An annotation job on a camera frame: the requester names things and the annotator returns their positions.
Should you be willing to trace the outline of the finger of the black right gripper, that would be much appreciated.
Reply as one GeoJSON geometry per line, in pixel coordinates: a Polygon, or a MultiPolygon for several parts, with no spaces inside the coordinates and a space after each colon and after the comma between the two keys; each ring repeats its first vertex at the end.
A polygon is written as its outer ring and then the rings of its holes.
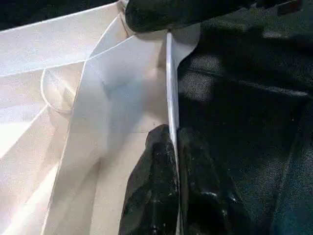
{"type": "Polygon", "coordinates": [[[297,0],[130,0],[128,27],[138,33],[187,27],[252,6],[277,7],[277,15],[298,11],[297,0]]]}

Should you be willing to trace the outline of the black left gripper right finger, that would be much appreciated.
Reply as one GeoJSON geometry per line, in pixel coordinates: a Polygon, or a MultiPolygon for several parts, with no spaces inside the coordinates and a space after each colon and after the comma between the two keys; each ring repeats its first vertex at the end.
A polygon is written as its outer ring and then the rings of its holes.
{"type": "Polygon", "coordinates": [[[247,212],[232,179],[210,156],[203,136],[178,130],[182,231],[186,235],[245,235],[247,212]]]}

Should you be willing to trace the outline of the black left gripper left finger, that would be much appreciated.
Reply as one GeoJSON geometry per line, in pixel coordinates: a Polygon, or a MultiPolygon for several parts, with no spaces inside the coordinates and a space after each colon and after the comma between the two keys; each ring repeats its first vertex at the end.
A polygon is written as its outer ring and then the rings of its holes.
{"type": "Polygon", "coordinates": [[[179,210],[178,174],[169,127],[148,133],[132,170],[119,223],[120,235],[174,235],[179,210]]]}

